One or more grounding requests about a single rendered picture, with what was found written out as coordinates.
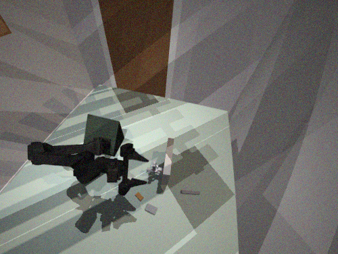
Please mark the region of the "small orange-brown block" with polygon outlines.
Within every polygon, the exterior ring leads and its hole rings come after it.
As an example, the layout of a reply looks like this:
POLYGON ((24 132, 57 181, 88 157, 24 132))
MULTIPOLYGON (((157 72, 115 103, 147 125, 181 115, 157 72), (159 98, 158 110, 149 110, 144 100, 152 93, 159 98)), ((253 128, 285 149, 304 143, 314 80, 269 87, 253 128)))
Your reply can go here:
POLYGON ((142 196, 139 192, 137 192, 137 193, 135 194, 135 196, 136 196, 140 201, 143 199, 143 196, 142 196))

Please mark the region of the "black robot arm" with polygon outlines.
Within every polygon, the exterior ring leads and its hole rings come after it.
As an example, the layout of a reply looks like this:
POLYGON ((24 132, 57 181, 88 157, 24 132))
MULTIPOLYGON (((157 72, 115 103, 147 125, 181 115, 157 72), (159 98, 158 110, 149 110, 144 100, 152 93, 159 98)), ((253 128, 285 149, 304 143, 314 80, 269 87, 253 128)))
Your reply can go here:
POLYGON ((81 145, 49 145, 32 142, 28 145, 28 160, 34 165, 68 166, 73 169, 73 176, 81 184, 87 184, 108 168, 107 182, 118 182, 118 170, 121 163, 107 161, 109 158, 95 156, 103 154, 103 149, 110 149, 111 139, 94 138, 93 141, 81 145), (77 154, 76 154, 77 153, 77 154), (71 155, 76 154, 76 155, 71 155))

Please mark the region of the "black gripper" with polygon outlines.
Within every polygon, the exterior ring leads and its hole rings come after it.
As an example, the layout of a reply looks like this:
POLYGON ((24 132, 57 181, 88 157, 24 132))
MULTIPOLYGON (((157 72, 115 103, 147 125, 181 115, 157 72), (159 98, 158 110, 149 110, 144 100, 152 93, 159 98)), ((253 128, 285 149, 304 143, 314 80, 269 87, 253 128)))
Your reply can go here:
POLYGON ((116 163, 121 163, 118 170, 118 177, 122 176, 122 182, 118 184, 118 193, 120 195, 126 195, 126 193, 134 186, 139 186, 142 184, 147 184, 146 181, 137 180, 135 178, 127 178, 128 177, 128 160, 136 159, 142 162, 149 162, 149 160, 145 159, 141 155, 139 155, 135 149, 133 149, 133 144, 126 143, 120 147, 120 157, 123 157, 123 160, 108 159, 107 161, 117 161, 116 163))

